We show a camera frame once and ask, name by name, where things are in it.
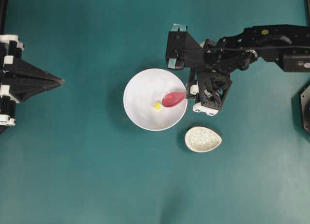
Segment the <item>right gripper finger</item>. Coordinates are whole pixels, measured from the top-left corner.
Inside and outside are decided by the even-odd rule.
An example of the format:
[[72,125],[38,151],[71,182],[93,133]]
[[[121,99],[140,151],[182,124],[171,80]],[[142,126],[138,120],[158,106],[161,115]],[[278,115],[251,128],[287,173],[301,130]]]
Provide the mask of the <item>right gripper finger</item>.
[[195,84],[196,84],[195,72],[190,71],[189,75],[188,75],[188,80],[187,80],[187,83],[186,83],[186,92],[190,93],[191,86],[195,85]]
[[188,100],[195,100],[196,96],[199,95],[198,85],[187,85],[186,86],[186,98]]

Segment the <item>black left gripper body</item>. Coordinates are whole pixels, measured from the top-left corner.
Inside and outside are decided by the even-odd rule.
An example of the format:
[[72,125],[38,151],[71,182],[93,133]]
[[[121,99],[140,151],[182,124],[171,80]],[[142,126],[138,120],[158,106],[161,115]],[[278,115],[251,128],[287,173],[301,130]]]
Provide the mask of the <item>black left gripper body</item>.
[[0,125],[15,126],[16,104],[23,100],[25,86],[16,73],[24,45],[17,35],[0,36]]

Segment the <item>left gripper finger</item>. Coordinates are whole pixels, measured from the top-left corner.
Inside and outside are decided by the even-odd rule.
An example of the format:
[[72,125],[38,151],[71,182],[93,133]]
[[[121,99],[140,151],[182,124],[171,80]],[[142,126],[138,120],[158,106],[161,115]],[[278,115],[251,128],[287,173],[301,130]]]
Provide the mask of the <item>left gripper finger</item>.
[[24,102],[39,93],[62,86],[63,81],[10,81],[9,101]]
[[3,69],[5,72],[11,72],[19,76],[25,76],[36,79],[43,79],[49,81],[56,81],[63,83],[64,80],[54,76],[53,74],[43,71],[32,64],[23,61],[20,58],[14,56],[5,56],[3,62]]

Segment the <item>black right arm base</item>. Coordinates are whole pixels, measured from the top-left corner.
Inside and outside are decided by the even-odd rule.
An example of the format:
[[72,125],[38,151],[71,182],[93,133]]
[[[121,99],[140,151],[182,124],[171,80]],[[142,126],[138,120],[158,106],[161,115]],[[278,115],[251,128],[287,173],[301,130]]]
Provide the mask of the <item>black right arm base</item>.
[[295,131],[310,140],[310,82],[304,84],[291,98]]

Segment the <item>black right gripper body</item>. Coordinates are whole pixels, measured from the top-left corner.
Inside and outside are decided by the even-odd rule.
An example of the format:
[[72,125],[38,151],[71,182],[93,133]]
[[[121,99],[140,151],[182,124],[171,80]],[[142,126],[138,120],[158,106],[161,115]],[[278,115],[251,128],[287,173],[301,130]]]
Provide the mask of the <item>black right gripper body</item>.
[[216,72],[198,72],[199,95],[196,96],[193,111],[215,116],[222,109],[232,81],[229,75]]

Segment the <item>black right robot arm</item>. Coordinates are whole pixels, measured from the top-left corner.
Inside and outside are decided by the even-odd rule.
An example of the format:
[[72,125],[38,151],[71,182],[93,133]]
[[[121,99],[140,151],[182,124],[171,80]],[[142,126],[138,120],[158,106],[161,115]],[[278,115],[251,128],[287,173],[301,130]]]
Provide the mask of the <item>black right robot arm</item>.
[[190,68],[187,98],[194,99],[193,111],[216,115],[232,85],[231,73],[245,71],[262,58],[284,72],[310,70],[310,29],[295,25],[254,26],[241,34],[218,41],[195,41],[182,53]]

